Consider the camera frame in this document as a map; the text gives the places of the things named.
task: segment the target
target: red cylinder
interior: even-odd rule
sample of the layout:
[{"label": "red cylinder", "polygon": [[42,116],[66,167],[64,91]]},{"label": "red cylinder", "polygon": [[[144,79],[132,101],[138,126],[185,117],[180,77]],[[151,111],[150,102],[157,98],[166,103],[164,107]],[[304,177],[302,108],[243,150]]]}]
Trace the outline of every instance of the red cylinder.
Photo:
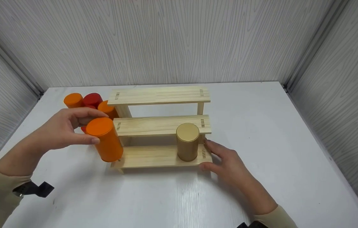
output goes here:
[{"label": "red cylinder", "polygon": [[86,126],[83,126],[83,127],[80,127],[81,131],[83,131],[83,133],[87,134],[86,133]]},{"label": "red cylinder", "polygon": [[93,105],[86,105],[85,107],[86,108],[94,108],[94,109],[96,109],[96,107],[94,107]]},{"label": "red cylinder", "polygon": [[85,106],[87,105],[92,105],[94,107],[97,107],[99,106],[99,104],[102,102],[102,98],[100,96],[100,94],[94,92],[94,93],[90,93],[90,94],[87,94],[84,98],[83,98],[83,104]]}]

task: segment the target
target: wooden shelf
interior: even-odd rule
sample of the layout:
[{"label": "wooden shelf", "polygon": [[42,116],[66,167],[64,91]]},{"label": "wooden shelf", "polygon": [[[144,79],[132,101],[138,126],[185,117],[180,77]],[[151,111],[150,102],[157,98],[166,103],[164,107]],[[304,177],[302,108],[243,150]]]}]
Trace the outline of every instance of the wooden shelf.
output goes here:
[{"label": "wooden shelf", "polygon": [[122,159],[112,163],[112,168],[145,168],[168,166],[197,166],[202,162],[211,162],[211,154],[204,145],[199,144],[198,156],[193,161],[182,161],[173,146],[128,146],[124,147]]},{"label": "wooden shelf", "polygon": [[155,105],[210,102],[210,94],[202,86],[176,86],[113,90],[108,105]]},{"label": "wooden shelf", "polygon": [[174,135],[176,134],[176,128],[182,123],[195,124],[202,135],[211,134],[208,115],[114,119],[115,129],[120,137]]}]

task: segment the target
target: black object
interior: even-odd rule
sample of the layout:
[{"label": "black object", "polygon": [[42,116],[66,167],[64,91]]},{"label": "black object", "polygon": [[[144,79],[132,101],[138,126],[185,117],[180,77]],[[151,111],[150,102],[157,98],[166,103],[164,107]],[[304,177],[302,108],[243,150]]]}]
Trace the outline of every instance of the black object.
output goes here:
[{"label": "black object", "polygon": [[247,226],[247,224],[245,224],[245,222],[241,223],[241,225],[239,225],[237,228],[268,228],[267,226],[265,226],[264,224],[262,224],[261,222],[258,221],[253,221],[250,226]]},{"label": "black object", "polygon": [[42,198],[46,198],[54,190],[54,187],[46,182],[43,182],[39,187],[32,181],[24,183],[12,190],[22,195],[37,195]]}]

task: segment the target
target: shelf leg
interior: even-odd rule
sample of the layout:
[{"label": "shelf leg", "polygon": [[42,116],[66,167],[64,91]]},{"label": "shelf leg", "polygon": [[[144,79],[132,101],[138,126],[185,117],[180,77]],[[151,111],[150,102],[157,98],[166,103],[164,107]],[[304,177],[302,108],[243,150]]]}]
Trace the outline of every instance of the shelf leg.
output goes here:
[{"label": "shelf leg", "polygon": [[[204,111],[204,103],[197,103],[197,115],[202,115]],[[199,136],[199,143],[204,142],[205,135]]]},{"label": "shelf leg", "polygon": [[[128,105],[117,105],[115,106],[115,110],[117,111],[118,117],[120,118],[132,118]],[[120,137],[120,142],[122,146],[129,146],[131,142],[131,138]]]}]

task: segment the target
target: cylinder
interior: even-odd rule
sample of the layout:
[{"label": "cylinder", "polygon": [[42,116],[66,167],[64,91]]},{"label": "cylinder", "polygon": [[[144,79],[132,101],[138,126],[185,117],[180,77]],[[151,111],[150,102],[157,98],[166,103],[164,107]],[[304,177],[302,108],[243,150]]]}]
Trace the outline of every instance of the cylinder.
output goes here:
[{"label": "cylinder", "polygon": [[86,108],[94,108],[94,109],[96,109],[96,107],[94,107],[93,105],[86,105],[85,107]]},{"label": "cylinder", "polygon": [[178,157],[190,162],[197,157],[199,144],[199,128],[192,123],[180,124],[176,129]]},{"label": "cylinder", "polygon": [[63,99],[63,103],[65,103],[68,108],[80,108],[84,106],[83,97],[77,92],[67,95],[65,99]]},{"label": "cylinder", "polygon": [[94,93],[90,93],[87,94],[84,98],[83,98],[83,104],[86,105],[92,105],[94,107],[99,106],[99,104],[102,102],[102,98],[100,96],[100,94],[94,92]]},{"label": "cylinder", "polygon": [[117,110],[114,108],[114,106],[108,106],[107,103],[108,100],[101,102],[97,109],[107,114],[108,117],[112,120],[114,120],[114,118],[118,118]]},{"label": "cylinder", "polygon": [[100,139],[100,143],[95,146],[103,161],[115,162],[122,157],[123,148],[110,118],[93,119],[86,126],[86,133]]},{"label": "cylinder", "polygon": [[83,133],[87,134],[86,133],[86,126],[83,126],[83,127],[80,127],[81,131],[83,131]]}]

